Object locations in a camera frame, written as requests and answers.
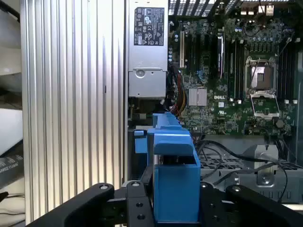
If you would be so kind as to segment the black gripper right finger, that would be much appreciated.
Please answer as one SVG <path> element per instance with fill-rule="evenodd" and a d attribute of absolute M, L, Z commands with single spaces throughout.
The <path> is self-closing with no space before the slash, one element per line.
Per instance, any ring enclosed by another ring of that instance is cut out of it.
<path fill-rule="evenodd" d="M 243 185 L 222 192 L 202 182 L 200 221 L 203 227 L 301 227 L 303 216 Z"/>

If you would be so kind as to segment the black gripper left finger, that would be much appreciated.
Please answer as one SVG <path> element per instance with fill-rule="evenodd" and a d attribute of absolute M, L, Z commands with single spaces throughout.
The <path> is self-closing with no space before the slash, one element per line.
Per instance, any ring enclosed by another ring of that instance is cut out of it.
<path fill-rule="evenodd" d="M 115 189 L 97 183 L 29 224 L 30 227 L 152 227 L 152 166 L 139 181 Z"/>

